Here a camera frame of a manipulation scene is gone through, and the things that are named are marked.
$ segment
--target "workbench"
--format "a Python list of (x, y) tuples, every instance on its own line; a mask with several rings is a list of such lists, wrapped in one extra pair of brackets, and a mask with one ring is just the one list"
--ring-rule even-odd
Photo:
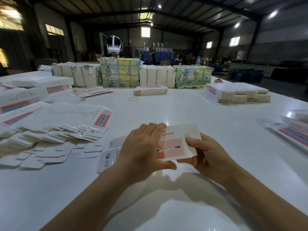
[[(104, 150), (110, 140), (128, 135), (143, 123), (196, 123), (240, 166), (308, 214), (308, 156), (263, 127), (269, 120), (279, 121), (279, 115), (287, 115), (288, 110), (308, 109), (308, 103), (270, 93), (271, 103), (226, 106), (207, 100), (197, 89), (169, 89), (167, 95), (129, 101), (133, 88), (113, 89), (119, 94), (83, 101), (114, 111)], [(50, 94), (47, 100), (81, 102), (69, 94)], [(40, 229), (98, 176), (98, 160), (71, 154), (64, 163), (41, 170), (1, 168), (1, 230)], [(156, 172), (129, 187), (111, 210), (104, 230), (259, 230), (221, 186), (190, 165), (176, 164), (176, 171)]]

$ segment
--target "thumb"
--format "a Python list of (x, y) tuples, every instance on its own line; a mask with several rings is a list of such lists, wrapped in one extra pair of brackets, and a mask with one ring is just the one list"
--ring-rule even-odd
[(210, 150), (211, 143), (209, 141), (194, 139), (190, 137), (186, 137), (185, 140), (187, 144), (191, 147), (197, 147), (203, 151)]
[(158, 161), (157, 170), (172, 169), (176, 170), (176, 164), (172, 161)]

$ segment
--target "plastic water bottle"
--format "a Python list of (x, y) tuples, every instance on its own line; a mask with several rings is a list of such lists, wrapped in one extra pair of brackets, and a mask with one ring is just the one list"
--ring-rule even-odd
[(196, 60), (196, 66), (200, 66), (200, 56), (198, 56), (198, 58)]

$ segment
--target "forearm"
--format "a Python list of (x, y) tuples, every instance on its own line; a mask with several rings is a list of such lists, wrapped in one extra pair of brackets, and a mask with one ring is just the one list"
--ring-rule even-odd
[(243, 168), (231, 174), (224, 187), (264, 230), (308, 230), (308, 216)]
[(117, 167), (106, 169), (41, 231), (96, 230), (127, 187)]

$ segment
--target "stack of flattened boxes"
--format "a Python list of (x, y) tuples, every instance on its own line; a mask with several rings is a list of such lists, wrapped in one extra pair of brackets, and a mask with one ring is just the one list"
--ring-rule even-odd
[(103, 86), (139, 86), (138, 58), (107, 58), (98, 59), (102, 72)]

